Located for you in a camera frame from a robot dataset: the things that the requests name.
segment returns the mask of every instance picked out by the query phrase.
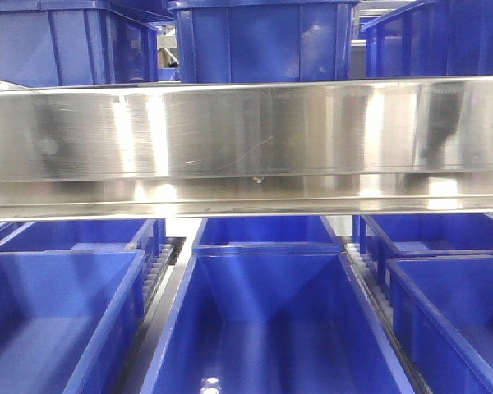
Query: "metal guide rail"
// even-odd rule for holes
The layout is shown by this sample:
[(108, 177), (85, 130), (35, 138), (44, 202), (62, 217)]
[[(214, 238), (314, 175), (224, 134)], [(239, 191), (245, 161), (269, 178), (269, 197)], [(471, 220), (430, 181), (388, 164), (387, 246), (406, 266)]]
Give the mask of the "metal guide rail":
[(0, 90), (0, 219), (493, 210), (493, 76)]

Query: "stainless steel rail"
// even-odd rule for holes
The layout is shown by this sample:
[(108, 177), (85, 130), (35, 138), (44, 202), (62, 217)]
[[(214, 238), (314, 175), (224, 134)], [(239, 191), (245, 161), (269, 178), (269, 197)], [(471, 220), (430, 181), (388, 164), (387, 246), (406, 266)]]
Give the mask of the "stainless steel rail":
[(0, 91), (0, 218), (493, 210), (493, 76)]

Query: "scratch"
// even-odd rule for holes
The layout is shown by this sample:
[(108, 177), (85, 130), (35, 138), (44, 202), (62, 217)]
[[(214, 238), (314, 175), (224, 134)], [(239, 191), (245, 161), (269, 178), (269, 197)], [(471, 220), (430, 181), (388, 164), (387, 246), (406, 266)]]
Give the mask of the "scratch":
[(233, 162), (229, 163), (229, 164), (226, 164), (220, 168), (217, 169), (217, 171), (222, 171), (228, 167), (231, 167), (233, 166), (235, 163), (237, 162), (240, 162), (241, 160), (243, 160), (246, 156), (248, 156), (250, 153), (252, 153), (255, 149), (258, 149), (261, 145), (263, 144), (266, 144), (267, 142), (269, 142), (270, 140), (272, 140), (274, 137), (271, 135), (269, 138), (267, 138), (266, 140), (264, 141), (261, 141), (259, 144), (256, 144), (254, 145), (252, 148), (250, 148), (247, 152), (245, 152), (244, 154), (242, 154), (241, 156), (239, 156), (238, 158), (236, 158)]

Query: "metal frame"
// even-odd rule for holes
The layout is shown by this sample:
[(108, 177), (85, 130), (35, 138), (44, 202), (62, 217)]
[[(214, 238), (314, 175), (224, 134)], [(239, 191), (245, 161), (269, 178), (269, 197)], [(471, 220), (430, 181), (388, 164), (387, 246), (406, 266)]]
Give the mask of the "metal frame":
[(0, 91), (0, 219), (493, 210), (493, 76)]

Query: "metal rail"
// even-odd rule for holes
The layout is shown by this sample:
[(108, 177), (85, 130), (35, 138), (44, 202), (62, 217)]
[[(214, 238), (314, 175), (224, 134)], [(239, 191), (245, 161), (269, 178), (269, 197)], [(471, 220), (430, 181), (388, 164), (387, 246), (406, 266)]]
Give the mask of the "metal rail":
[(0, 219), (493, 210), (493, 76), (0, 91)]

